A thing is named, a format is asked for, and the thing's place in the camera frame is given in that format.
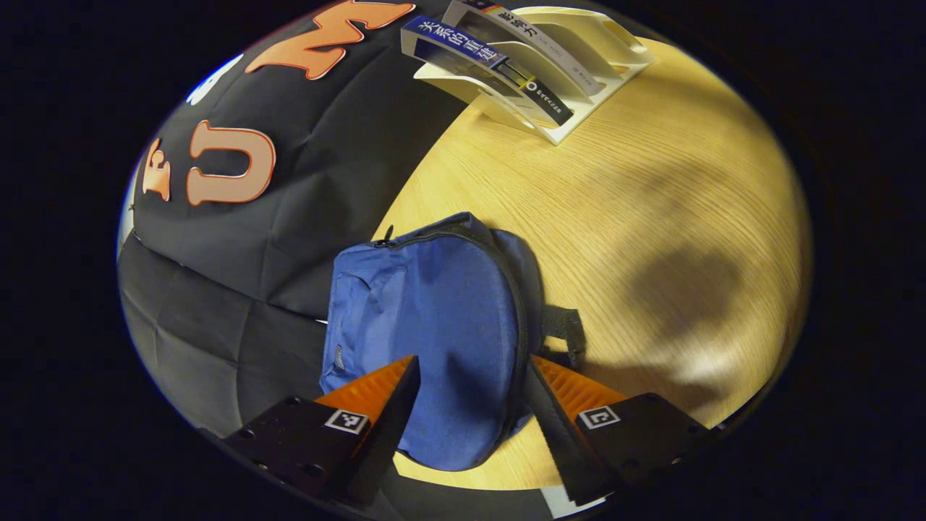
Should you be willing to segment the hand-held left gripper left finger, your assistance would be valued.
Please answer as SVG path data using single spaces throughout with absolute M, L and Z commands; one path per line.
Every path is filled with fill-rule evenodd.
M 224 451 L 311 500 L 367 507 L 419 389 L 419 359 L 410 355 L 320 398 L 284 398 L 226 436 Z

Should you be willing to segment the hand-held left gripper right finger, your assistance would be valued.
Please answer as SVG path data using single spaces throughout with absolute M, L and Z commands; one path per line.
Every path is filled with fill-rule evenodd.
M 578 505 L 664 478 L 718 438 L 657 393 L 628 397 L 538 356 L 524 384 L 566 495 Z

